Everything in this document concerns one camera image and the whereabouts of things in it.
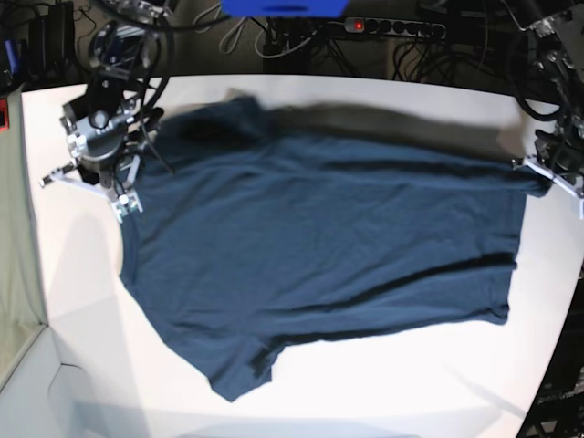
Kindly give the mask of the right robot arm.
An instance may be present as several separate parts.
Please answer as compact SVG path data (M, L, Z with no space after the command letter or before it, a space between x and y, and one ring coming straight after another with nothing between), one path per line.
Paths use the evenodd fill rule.
M41 181L48 185L77 171L89 187L97 184L126 194L141 158L164 159L152 144L163 111L157 102L171 76L175 37L228 20L218 15L186 26L171 24L173 1L98 1L111 16L88 46L89 73L83 95L63 107L69 162Z

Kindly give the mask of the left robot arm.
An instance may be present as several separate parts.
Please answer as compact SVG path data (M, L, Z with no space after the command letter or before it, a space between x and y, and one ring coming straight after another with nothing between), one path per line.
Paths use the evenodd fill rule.
M510 83L514 56L527 40L535 54L532 65L558 94L558 108L535 110L515 85L519 107L532 119L553 122L552 132L536 132L535 163L556 179L583 182L583 3L581 1L505 1L518 33L506 55Z

